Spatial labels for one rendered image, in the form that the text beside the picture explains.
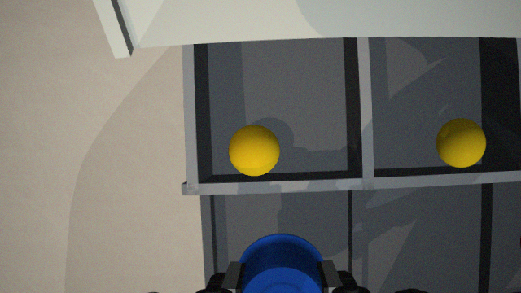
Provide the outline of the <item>blue plastic cap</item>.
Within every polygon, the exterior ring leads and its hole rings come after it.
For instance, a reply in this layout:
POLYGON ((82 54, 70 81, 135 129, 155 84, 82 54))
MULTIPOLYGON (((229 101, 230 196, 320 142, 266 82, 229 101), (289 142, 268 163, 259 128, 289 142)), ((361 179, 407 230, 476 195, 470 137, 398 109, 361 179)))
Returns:
POLYGON ((271 234, 242 254, 246 263, 242 293, 322 293, 319 251, 293 234, 271 234))

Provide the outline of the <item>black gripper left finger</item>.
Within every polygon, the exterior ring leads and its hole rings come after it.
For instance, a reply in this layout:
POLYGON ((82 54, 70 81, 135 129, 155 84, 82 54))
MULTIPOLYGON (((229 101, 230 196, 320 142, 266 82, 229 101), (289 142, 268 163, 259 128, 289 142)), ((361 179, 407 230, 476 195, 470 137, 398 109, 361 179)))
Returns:
POLYGON ((206 289, 196 293, 242 293, 245 268, 246 263, 231 261, 226 273, 215 273, 210 277, 206 289))

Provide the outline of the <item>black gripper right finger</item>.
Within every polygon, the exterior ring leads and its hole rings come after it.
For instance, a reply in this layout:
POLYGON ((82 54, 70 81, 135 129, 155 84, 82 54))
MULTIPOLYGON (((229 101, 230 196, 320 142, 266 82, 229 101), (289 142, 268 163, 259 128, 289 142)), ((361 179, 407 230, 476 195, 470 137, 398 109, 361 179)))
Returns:
MULTIPOLYGON (((347 271, 337 271, 333 260, 317 261, 317 269, 322 281, 322 293, 370 293, 368 289, 357 285, 351 273, 347 271)), ((428 292, 418 289, 407 289, 395 293, 428 292)))

